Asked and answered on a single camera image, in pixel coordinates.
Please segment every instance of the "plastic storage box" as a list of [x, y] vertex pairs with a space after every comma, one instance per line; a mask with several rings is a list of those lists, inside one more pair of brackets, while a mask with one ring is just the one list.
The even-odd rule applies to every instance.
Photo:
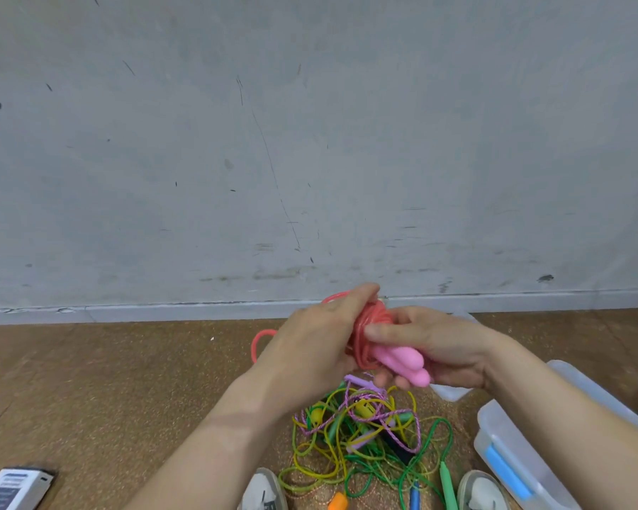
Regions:
[[[594, 401], [638, 426], [638, 415], [569, 363], [553, 360], [548, 365]], [[475, 449], [524, 510], [579, 508], [499, 403], [490, 401], [480, 408], [477, 421], [480, 432], [475, 438]]]

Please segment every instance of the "blue handle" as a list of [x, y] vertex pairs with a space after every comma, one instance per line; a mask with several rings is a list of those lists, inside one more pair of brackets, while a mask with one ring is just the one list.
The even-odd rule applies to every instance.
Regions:
[[513, 468], [503, 459], [503, 456], [494, 448], [487, 447], [485, 451], [486, 462], [496, 473], [503, 485], [508, 487], [513, 494], [521, 500], [527, 500], [534, 495], [534, 492], [525, 485], [525, 482], [515, 473]]

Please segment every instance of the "wall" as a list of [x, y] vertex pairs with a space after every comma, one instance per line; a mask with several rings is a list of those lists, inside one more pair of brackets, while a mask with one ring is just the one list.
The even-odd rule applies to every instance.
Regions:
[[638, 0], [0, 0], [0, 308], [366, 279], [638, 289]]

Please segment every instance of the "sneaker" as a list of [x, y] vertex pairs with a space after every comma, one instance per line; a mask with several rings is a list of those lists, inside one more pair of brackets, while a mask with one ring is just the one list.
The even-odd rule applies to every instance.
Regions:
[[274, 472], [264, 467], [255, 471], [238, 510], [289, 510], [286, 496]]

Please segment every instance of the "cork floor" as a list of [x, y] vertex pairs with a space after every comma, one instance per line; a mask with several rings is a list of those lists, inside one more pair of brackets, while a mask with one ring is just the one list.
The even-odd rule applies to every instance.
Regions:
[[[496, 313], [476, 317], [510, 334], [543, 360], [572, 363], [638, 412], [638, 309]], [[257, 330], [280, 321], [15, 325], [0, 327], [0, 468], [41, 464], [59, 478], [41, 510], [119, 509], [249, 366]], [[456, 404], [417, 390], [420, 412], [443, 415], [456, 442], [448, 457], [454, 482], [487, 470], [472, 442], [474, 390]], [[263, 459], [289, 465], [290, 423]], [[295, 510], [325, 509], [331, 491], [291, 500]], [[442, 508], [424, 498], [424, 508]], [[351, 510], [396, 509], [397, 497], [374, 486]]]

